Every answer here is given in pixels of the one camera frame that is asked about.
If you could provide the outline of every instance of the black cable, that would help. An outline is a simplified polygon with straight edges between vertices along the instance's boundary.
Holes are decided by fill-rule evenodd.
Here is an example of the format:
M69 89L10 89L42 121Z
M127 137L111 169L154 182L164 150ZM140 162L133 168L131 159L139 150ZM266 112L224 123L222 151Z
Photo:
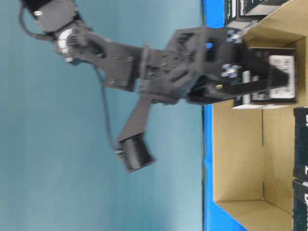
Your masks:
M19 12L19 23L21 25L21 27L23 28L23 30L31 37L35 38L35 39L39 39L42 41L49 41L49 42L53 42L54 38L51 35L44 35L44 34L37 34L37 33L33 33L30 30L28 30L28 28L25 25L24 22L24 8L25 6L23 4L21 4L20 6L20 12Z
M110 146L113 150L115 150L118 154L122 153L122 150L118 147L118 145L115 144L112 138L112 132L111 132L111 123L110 123L110 116L109 116L109 108L108 108L108 102L107 102L107 95L105 90L105 80L102 77L100 71L96 66L93 66L95 73L97 75L97 78L101 84L101 92L103 97L103 105L104 105L104 117L105 117L105 126L106 126L106 133L107 137L110 143Z

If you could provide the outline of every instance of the blue table surface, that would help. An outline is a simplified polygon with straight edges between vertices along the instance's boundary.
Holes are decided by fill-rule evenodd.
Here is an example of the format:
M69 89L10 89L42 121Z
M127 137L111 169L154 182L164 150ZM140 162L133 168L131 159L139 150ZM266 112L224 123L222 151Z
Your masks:
M205 0L206 25L219 28L224 26L224 1ZM245 231L246 229L222 210L213 201L213 106L205 107L205 219L206 231Z

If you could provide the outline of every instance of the teal wall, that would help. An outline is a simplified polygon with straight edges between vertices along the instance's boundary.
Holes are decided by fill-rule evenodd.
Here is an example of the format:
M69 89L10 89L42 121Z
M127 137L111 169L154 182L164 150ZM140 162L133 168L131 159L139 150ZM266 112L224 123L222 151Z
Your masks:
M77 3L97 33L138 46L164 48L175 29L200 25L199 0ZM154 105L146 141L158 161L127 174L106 141L92 68L24 35L18 9L0 8L0 230L201 231L201 107ZM107 93L117 136L138 95Z

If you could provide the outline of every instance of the black box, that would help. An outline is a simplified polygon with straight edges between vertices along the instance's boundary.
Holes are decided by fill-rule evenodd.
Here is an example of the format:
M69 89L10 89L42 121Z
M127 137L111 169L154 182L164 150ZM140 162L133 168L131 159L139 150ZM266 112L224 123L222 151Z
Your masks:
M294 177L308 181L308 108L295 108Z
M246 15L244 0L225 0L225 26L244 31L256 26L264 15Z
M288 0L245 0L246 15L268 15Z
M308 230L308 184L293 181L293 231Z
M296 49L290 48L250 48L256 57L264 62L278 67L289 73L289 84L286 87L267 90L239 96L235 99L236 109L273 109L296 103L297 78L296 78ZM259 76L250 71L242 73L242 83L258 81Z

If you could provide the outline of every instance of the black robotic arm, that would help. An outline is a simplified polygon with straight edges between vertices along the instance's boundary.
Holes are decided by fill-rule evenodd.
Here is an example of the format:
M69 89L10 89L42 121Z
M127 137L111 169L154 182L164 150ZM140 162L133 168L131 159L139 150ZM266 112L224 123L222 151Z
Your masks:
M51 41L65 61L86 62L105 72L103 87L134 91L140 78L140 100L117 142L129 171L149 165L142 139L152 103L209 104L284 86L288 75L251 54L242 32L232 28L198 27L177 30L164 50L134 47L95 34L80 17L74 0L21 0L21 25L40 40ZM23 10L28 8L44 34L27 30ZM251 70L262 78L239 83Z

